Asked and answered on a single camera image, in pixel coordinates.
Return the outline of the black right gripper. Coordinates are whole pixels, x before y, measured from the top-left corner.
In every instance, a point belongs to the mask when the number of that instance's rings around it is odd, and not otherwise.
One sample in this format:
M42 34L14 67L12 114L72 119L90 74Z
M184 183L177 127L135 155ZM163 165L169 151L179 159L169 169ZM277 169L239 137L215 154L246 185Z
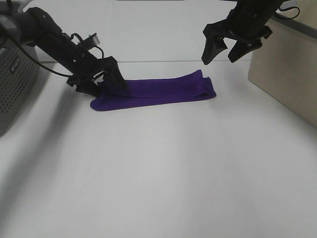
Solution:
M260 38L267 39L272 30L266 23L272 16L271 0L239 0L226 19L209 23L203 30L206 38L202 62L208 65L227 49L224 38L236 40L229 52L230 62L236 62L244 55L262 46Z

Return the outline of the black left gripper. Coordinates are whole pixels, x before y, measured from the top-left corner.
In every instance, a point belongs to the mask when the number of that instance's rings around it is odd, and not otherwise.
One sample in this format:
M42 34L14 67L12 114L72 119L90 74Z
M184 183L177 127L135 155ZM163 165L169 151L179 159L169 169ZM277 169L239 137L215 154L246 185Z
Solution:
M77 33L46 33L37 40L37 47L72 73L67 77L67 84L76 85L78 93L99 97L101 89L95 80L100 76L104 77L108 85L126 90L127 82L114 57L105 57L102 54L100 59L97 58L90 50L78 46L83 40Z

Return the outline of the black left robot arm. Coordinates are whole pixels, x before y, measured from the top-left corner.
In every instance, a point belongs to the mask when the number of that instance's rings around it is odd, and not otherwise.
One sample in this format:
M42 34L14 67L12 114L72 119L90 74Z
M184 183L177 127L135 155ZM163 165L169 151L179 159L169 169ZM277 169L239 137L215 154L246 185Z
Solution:
M67 35L47 12L38 7L29 8L26 12L14 12L12 7L8 7L7 11L0 13L2 48L17 47L36 64L39 62L30 56L23 46L40 48L72 73L65 75L69 86L75 87L79 93L95 97L102 91L95 83L99 77L123 90L127 88L127 82L122 77L114 57L99 59L90 53L99 43L96 34L86 39L82 39L77 33Z

